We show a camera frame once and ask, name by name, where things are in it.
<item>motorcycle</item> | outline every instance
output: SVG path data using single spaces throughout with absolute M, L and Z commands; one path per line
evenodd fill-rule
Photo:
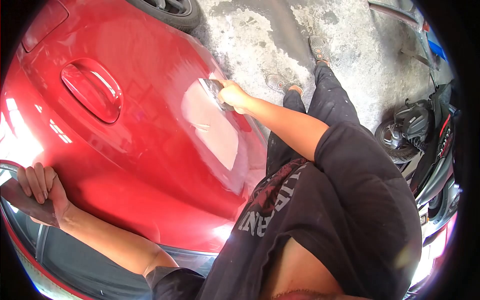
M 382 122 L 375 138 L 404 171 L 420 153 L 416 168 L 405 179 L 419 210 L 424 245 L 457 211 L 460 189 L 453 175 L 453 141 L 460 111 L 450 104 L 454 83 L 441 84 L 429 99 L 399 107 L 393 120 Z

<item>gray sneaker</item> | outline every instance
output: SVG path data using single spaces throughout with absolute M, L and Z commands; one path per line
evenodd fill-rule
M 318 35 L 311 35 L 308 41 L 313 56 L 315 56 L 315 64 L 323 61 L 330 67 L 330 47 L 325 39 Z
M 280 75 L 277 75 L 277 74 L 268 74 L 265 81 L 266 81 L 267 86 L 269 88 L 271 88 L 272 90 L 274 90 L 276 92 L 282 93 L 282 94 L 286 94 L 288 89 L 292 85 L 296 85 L 296 86 L 300 87 L 298 84 L 291 83 L 291 82 L 287 81 L 283 76 L 280 76 Z

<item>concrete floor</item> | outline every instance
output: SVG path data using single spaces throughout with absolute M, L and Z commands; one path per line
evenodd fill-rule
M 332 70 L 355 105 L 362 125 L 375 131 L 405 98 L 433 92 L 429 69 L 400 53 L 422 53 L 403 23 L 368 9 L 366 0 L 197 0 L 203 16 L 192 35 L 213 54 L 229 79 L 247 93 L 282 105 L 283 95 L 265 84 L 278 73 L 304 89 L 308 109 L 314 91 L 310 34 L 331 45 Z M 404 9 L 409 0 L 382 0 Z M 437 83 L 451 79 L 441 64 Z M 260 126 L 265 136 L 269 130 Z

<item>wrist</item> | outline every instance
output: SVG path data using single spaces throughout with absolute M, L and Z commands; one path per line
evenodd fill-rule
M 246 112 L 247 115 L 254 117 L 256 108 L 258 107 L 260 101 L 263 100 L 248 95 L 248 97 L 244 101 L 245 107 L 243 107 L 242 109 Z
M 60 229 L 63 231 L 68 231 L 69 228 L 72 227 L 74 224 L 74 221 L 76 219 L 76 216 L 78 215 L 78 211 L 80 209 L 73 205 L 70 201 L 68 202 L 67 208 L 65 209 L 65 212 L 63 213 L 62 217 L 58 220 Z

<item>shoe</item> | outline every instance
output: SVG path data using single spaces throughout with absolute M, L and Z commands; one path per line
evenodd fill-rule
M 325 62 L 330 67 L 330 47 L 328 43 L 318 35 L 312 35 L 308 38 L 310 49 L 315 56 L 315 64 L 320 61 Z
M 283 76 L 277 74 L 268 74 L 265 81 L 269 88 L 282 94 L 286 94 L 292 85 L 296 85 L 301 90 L 300 96 L 303 96 L 303 89 L 298 84 L 288 82 Z

